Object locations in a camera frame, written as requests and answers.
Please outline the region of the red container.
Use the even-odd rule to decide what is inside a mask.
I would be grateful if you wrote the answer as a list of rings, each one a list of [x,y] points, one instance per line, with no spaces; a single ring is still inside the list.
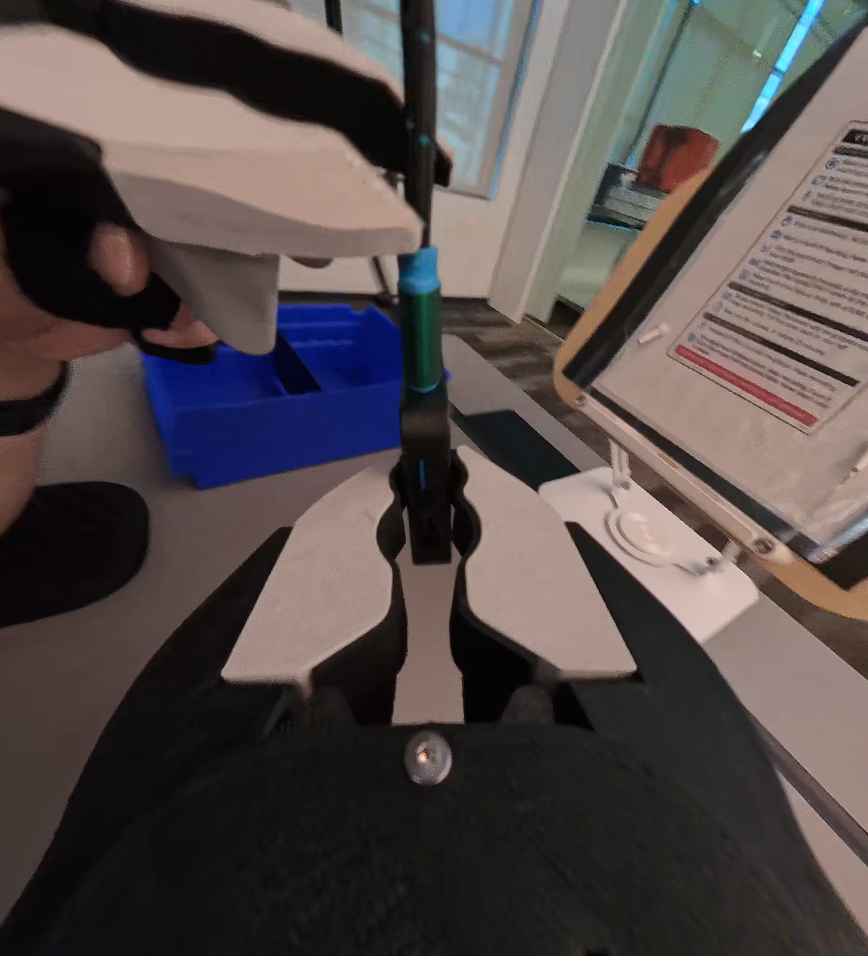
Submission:
[[[657,124],[643,147],[636,184],[670,194],[709,168],[719,148],[718,139],[698,128]]]

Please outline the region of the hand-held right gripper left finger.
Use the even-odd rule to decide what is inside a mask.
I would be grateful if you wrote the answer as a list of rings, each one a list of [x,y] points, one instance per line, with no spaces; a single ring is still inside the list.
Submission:
[[[221,670],[234,687],[331,689],[356,721],[391,721],[407,651],[392,468],[357,472],[297,519]]]

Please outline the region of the blue plastic bin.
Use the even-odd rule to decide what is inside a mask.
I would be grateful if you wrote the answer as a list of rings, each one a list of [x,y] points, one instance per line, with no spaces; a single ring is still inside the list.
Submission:
[[[321,393],[285,395],[273,351],[254,356],[221,344],[205,365],[143,356],[172,476],[207,489],[400,445],[403,354],[391,318],[374,306],[284,305],[279,336],[297,350]]]

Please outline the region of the black wristband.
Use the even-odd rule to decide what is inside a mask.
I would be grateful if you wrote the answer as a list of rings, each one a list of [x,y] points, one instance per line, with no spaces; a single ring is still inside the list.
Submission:
[[[0,438],[17,437],[34,431],[55,412],[69,386],[69,363],[60,366],[55,382],[29,398],[0,400]]]

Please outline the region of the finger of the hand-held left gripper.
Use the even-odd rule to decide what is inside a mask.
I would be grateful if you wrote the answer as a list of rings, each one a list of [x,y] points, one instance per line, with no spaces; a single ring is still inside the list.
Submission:
[[[418,250],[420,217],[346,145],[181,150],[118,145],[104,169],[150,237],[244,256],[370,258]]]
[[[0,21],[0,185],[383,188],[453,158],[384,68],[314,21]]]

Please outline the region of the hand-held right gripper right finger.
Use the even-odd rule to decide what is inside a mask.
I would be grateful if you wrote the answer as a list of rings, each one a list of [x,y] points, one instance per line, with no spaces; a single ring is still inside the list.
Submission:
[[[566,522],[480,452],[452,461],[460,556],[449,617],[465,721],[497,721],[520,687],[622,680],[637,665]]]

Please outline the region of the large window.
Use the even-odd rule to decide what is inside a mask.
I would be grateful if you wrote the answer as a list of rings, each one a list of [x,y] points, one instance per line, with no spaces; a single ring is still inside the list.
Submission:
[[[436,1],[437,131],[450,190],[490,199],[500,177],[541,2]]]

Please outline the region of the white sign stand base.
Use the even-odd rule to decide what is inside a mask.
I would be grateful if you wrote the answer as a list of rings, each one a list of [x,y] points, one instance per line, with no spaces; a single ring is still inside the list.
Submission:
[[[609,464],[541,484],[539,494],[637,580],[698,642],[756,602],[736,567],[739,546],[715,549],[632,476],[630,456],[609,442]]]

